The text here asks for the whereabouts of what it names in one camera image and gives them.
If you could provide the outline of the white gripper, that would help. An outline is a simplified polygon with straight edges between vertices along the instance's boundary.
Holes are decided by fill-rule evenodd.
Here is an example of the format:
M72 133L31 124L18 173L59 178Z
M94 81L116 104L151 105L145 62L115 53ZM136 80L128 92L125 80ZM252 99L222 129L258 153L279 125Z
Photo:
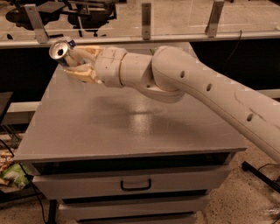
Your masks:
M124 48L109 47L103 50L99 45L80 45L76 51L84 59L95 62L94 69L90 64L70 66L65 72L70 77L91 84L104 84L109 88L122 88L120 69L128 51Z

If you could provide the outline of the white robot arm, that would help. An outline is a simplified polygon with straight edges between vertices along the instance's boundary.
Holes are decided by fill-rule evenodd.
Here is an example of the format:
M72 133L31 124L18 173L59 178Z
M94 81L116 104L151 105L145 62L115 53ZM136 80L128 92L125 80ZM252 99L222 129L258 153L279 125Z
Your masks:
M164 45L146 55L118 47L75 47L66 61L66 73L81 81L134 88L168 103L189 94L280 163L279 102L215 72L181 48Z

